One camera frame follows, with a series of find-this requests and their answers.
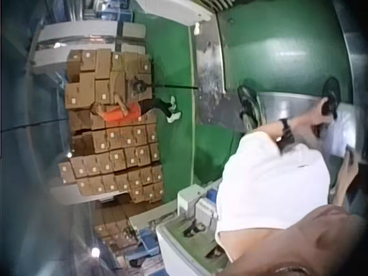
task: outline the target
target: wristwatch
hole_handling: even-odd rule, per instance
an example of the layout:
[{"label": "wristwatch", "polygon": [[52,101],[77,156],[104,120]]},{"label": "wristwatch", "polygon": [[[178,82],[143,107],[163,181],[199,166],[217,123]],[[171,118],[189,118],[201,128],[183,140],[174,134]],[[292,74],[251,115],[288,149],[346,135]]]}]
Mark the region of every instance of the wristwatch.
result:
[{"label": "wristwatch", "polygon": [[294,135],[292,134],[292,129],[288,124],[288,119],[287,118],[280,119],[280,122],[283,125],[282,136],[276,139],[276,145],[282,152],[282,150],[287,145],[293,144],[295,142],[295,138]]}]

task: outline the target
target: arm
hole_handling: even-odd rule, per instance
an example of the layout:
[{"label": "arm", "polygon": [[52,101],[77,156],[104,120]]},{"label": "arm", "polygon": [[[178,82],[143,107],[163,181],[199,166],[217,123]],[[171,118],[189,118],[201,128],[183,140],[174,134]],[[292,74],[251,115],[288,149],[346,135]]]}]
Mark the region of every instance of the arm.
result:
[{"label": "arm", "polygon": [[358,174],[357,154],[354,151],[346,151],[344,162],[340,168],[338,180],[336,181],[336,192],[333,195],[332,204],[341,207],[344,205],[346,192],[357,174]]},{"label": "arm", "polygon": [[117,93],[114,93],[114,101],[119,105],[124,116],[126,116],[129,112],[129,108],[126,106],[126,104],[122,101],[121,97]]},{"label": "arm", "polygon": [[[301,128],[311,129],[314,125],[329,124],[332,122],[333,117],[322,115],[322,106],[328,101],[328,98],[323,98],[312,110],[303,114],[302,116],[296,117],[289,120],[289,125],[294,133],[296,130]],[[268,134],[272,140],[276,141],[277,138],[282,136],[283,125],[280,121],[273,122],[271,124],[262,125],[255,131],[262,131]]]}]

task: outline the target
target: person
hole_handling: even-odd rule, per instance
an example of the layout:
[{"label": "person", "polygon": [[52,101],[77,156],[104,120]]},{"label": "person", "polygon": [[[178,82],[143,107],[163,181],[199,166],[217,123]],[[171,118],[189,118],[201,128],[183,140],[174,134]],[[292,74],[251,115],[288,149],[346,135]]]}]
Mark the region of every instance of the person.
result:
[{"label": "person", "polygon": [[127,106],[122,98],[117,93],[114,93],[114,102],[117,103],[118,106],[111,111],[106,111],[103,104],[94,102],[90,106],[90,112],[93,115],[100,116],[106,122],[132,121],[138,119],[153,108],[161,110],[165,114],[166,120],[169,123],[172,123],[181,117],[181,112],[173,113],[177,108],[174,96],[171,96],[170,103],[164,102],[161,99],[151,98],[144,99],[139,102],[132,102]]},{"label": "person", "polygon": [[[329,205],[326,163],[306,145],[317,143],[315,126],[333,121],[322,115],[327,100],[242,137],[218,187],[215,239],[232,262],[220,275],[284,275],[290,267],[290,275],[329,275],[361,236],[365,222],[341,207],[358,173],[355,152],[345,155]],[[280,148],[285,129],[303,143]]]}]

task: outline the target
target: person in orange shirt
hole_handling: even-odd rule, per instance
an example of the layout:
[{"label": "person in orange shirt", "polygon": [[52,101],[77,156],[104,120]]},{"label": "person in orange shirt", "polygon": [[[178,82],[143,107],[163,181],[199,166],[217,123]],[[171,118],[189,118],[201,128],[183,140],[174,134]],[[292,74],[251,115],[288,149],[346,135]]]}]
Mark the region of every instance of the person in orange shirt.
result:
[{"label": "person in orange shirt", "polygon": [[165,114],[166,120],[169,123],[178,120],[182,114],[181,112],[172,113],[177,108],[174,96],[171,96],[170,102],[152,98],[132,102],[127,106],[122,98],[117,93],[114,93],[114,101],[118,106],[111,111],[106,111],[105,106],[99,102],[92,103],[90,111],[93,115],[100,116],[106,122],[129,122],[138,119],[138,117],[153,108],[160,109]]}]

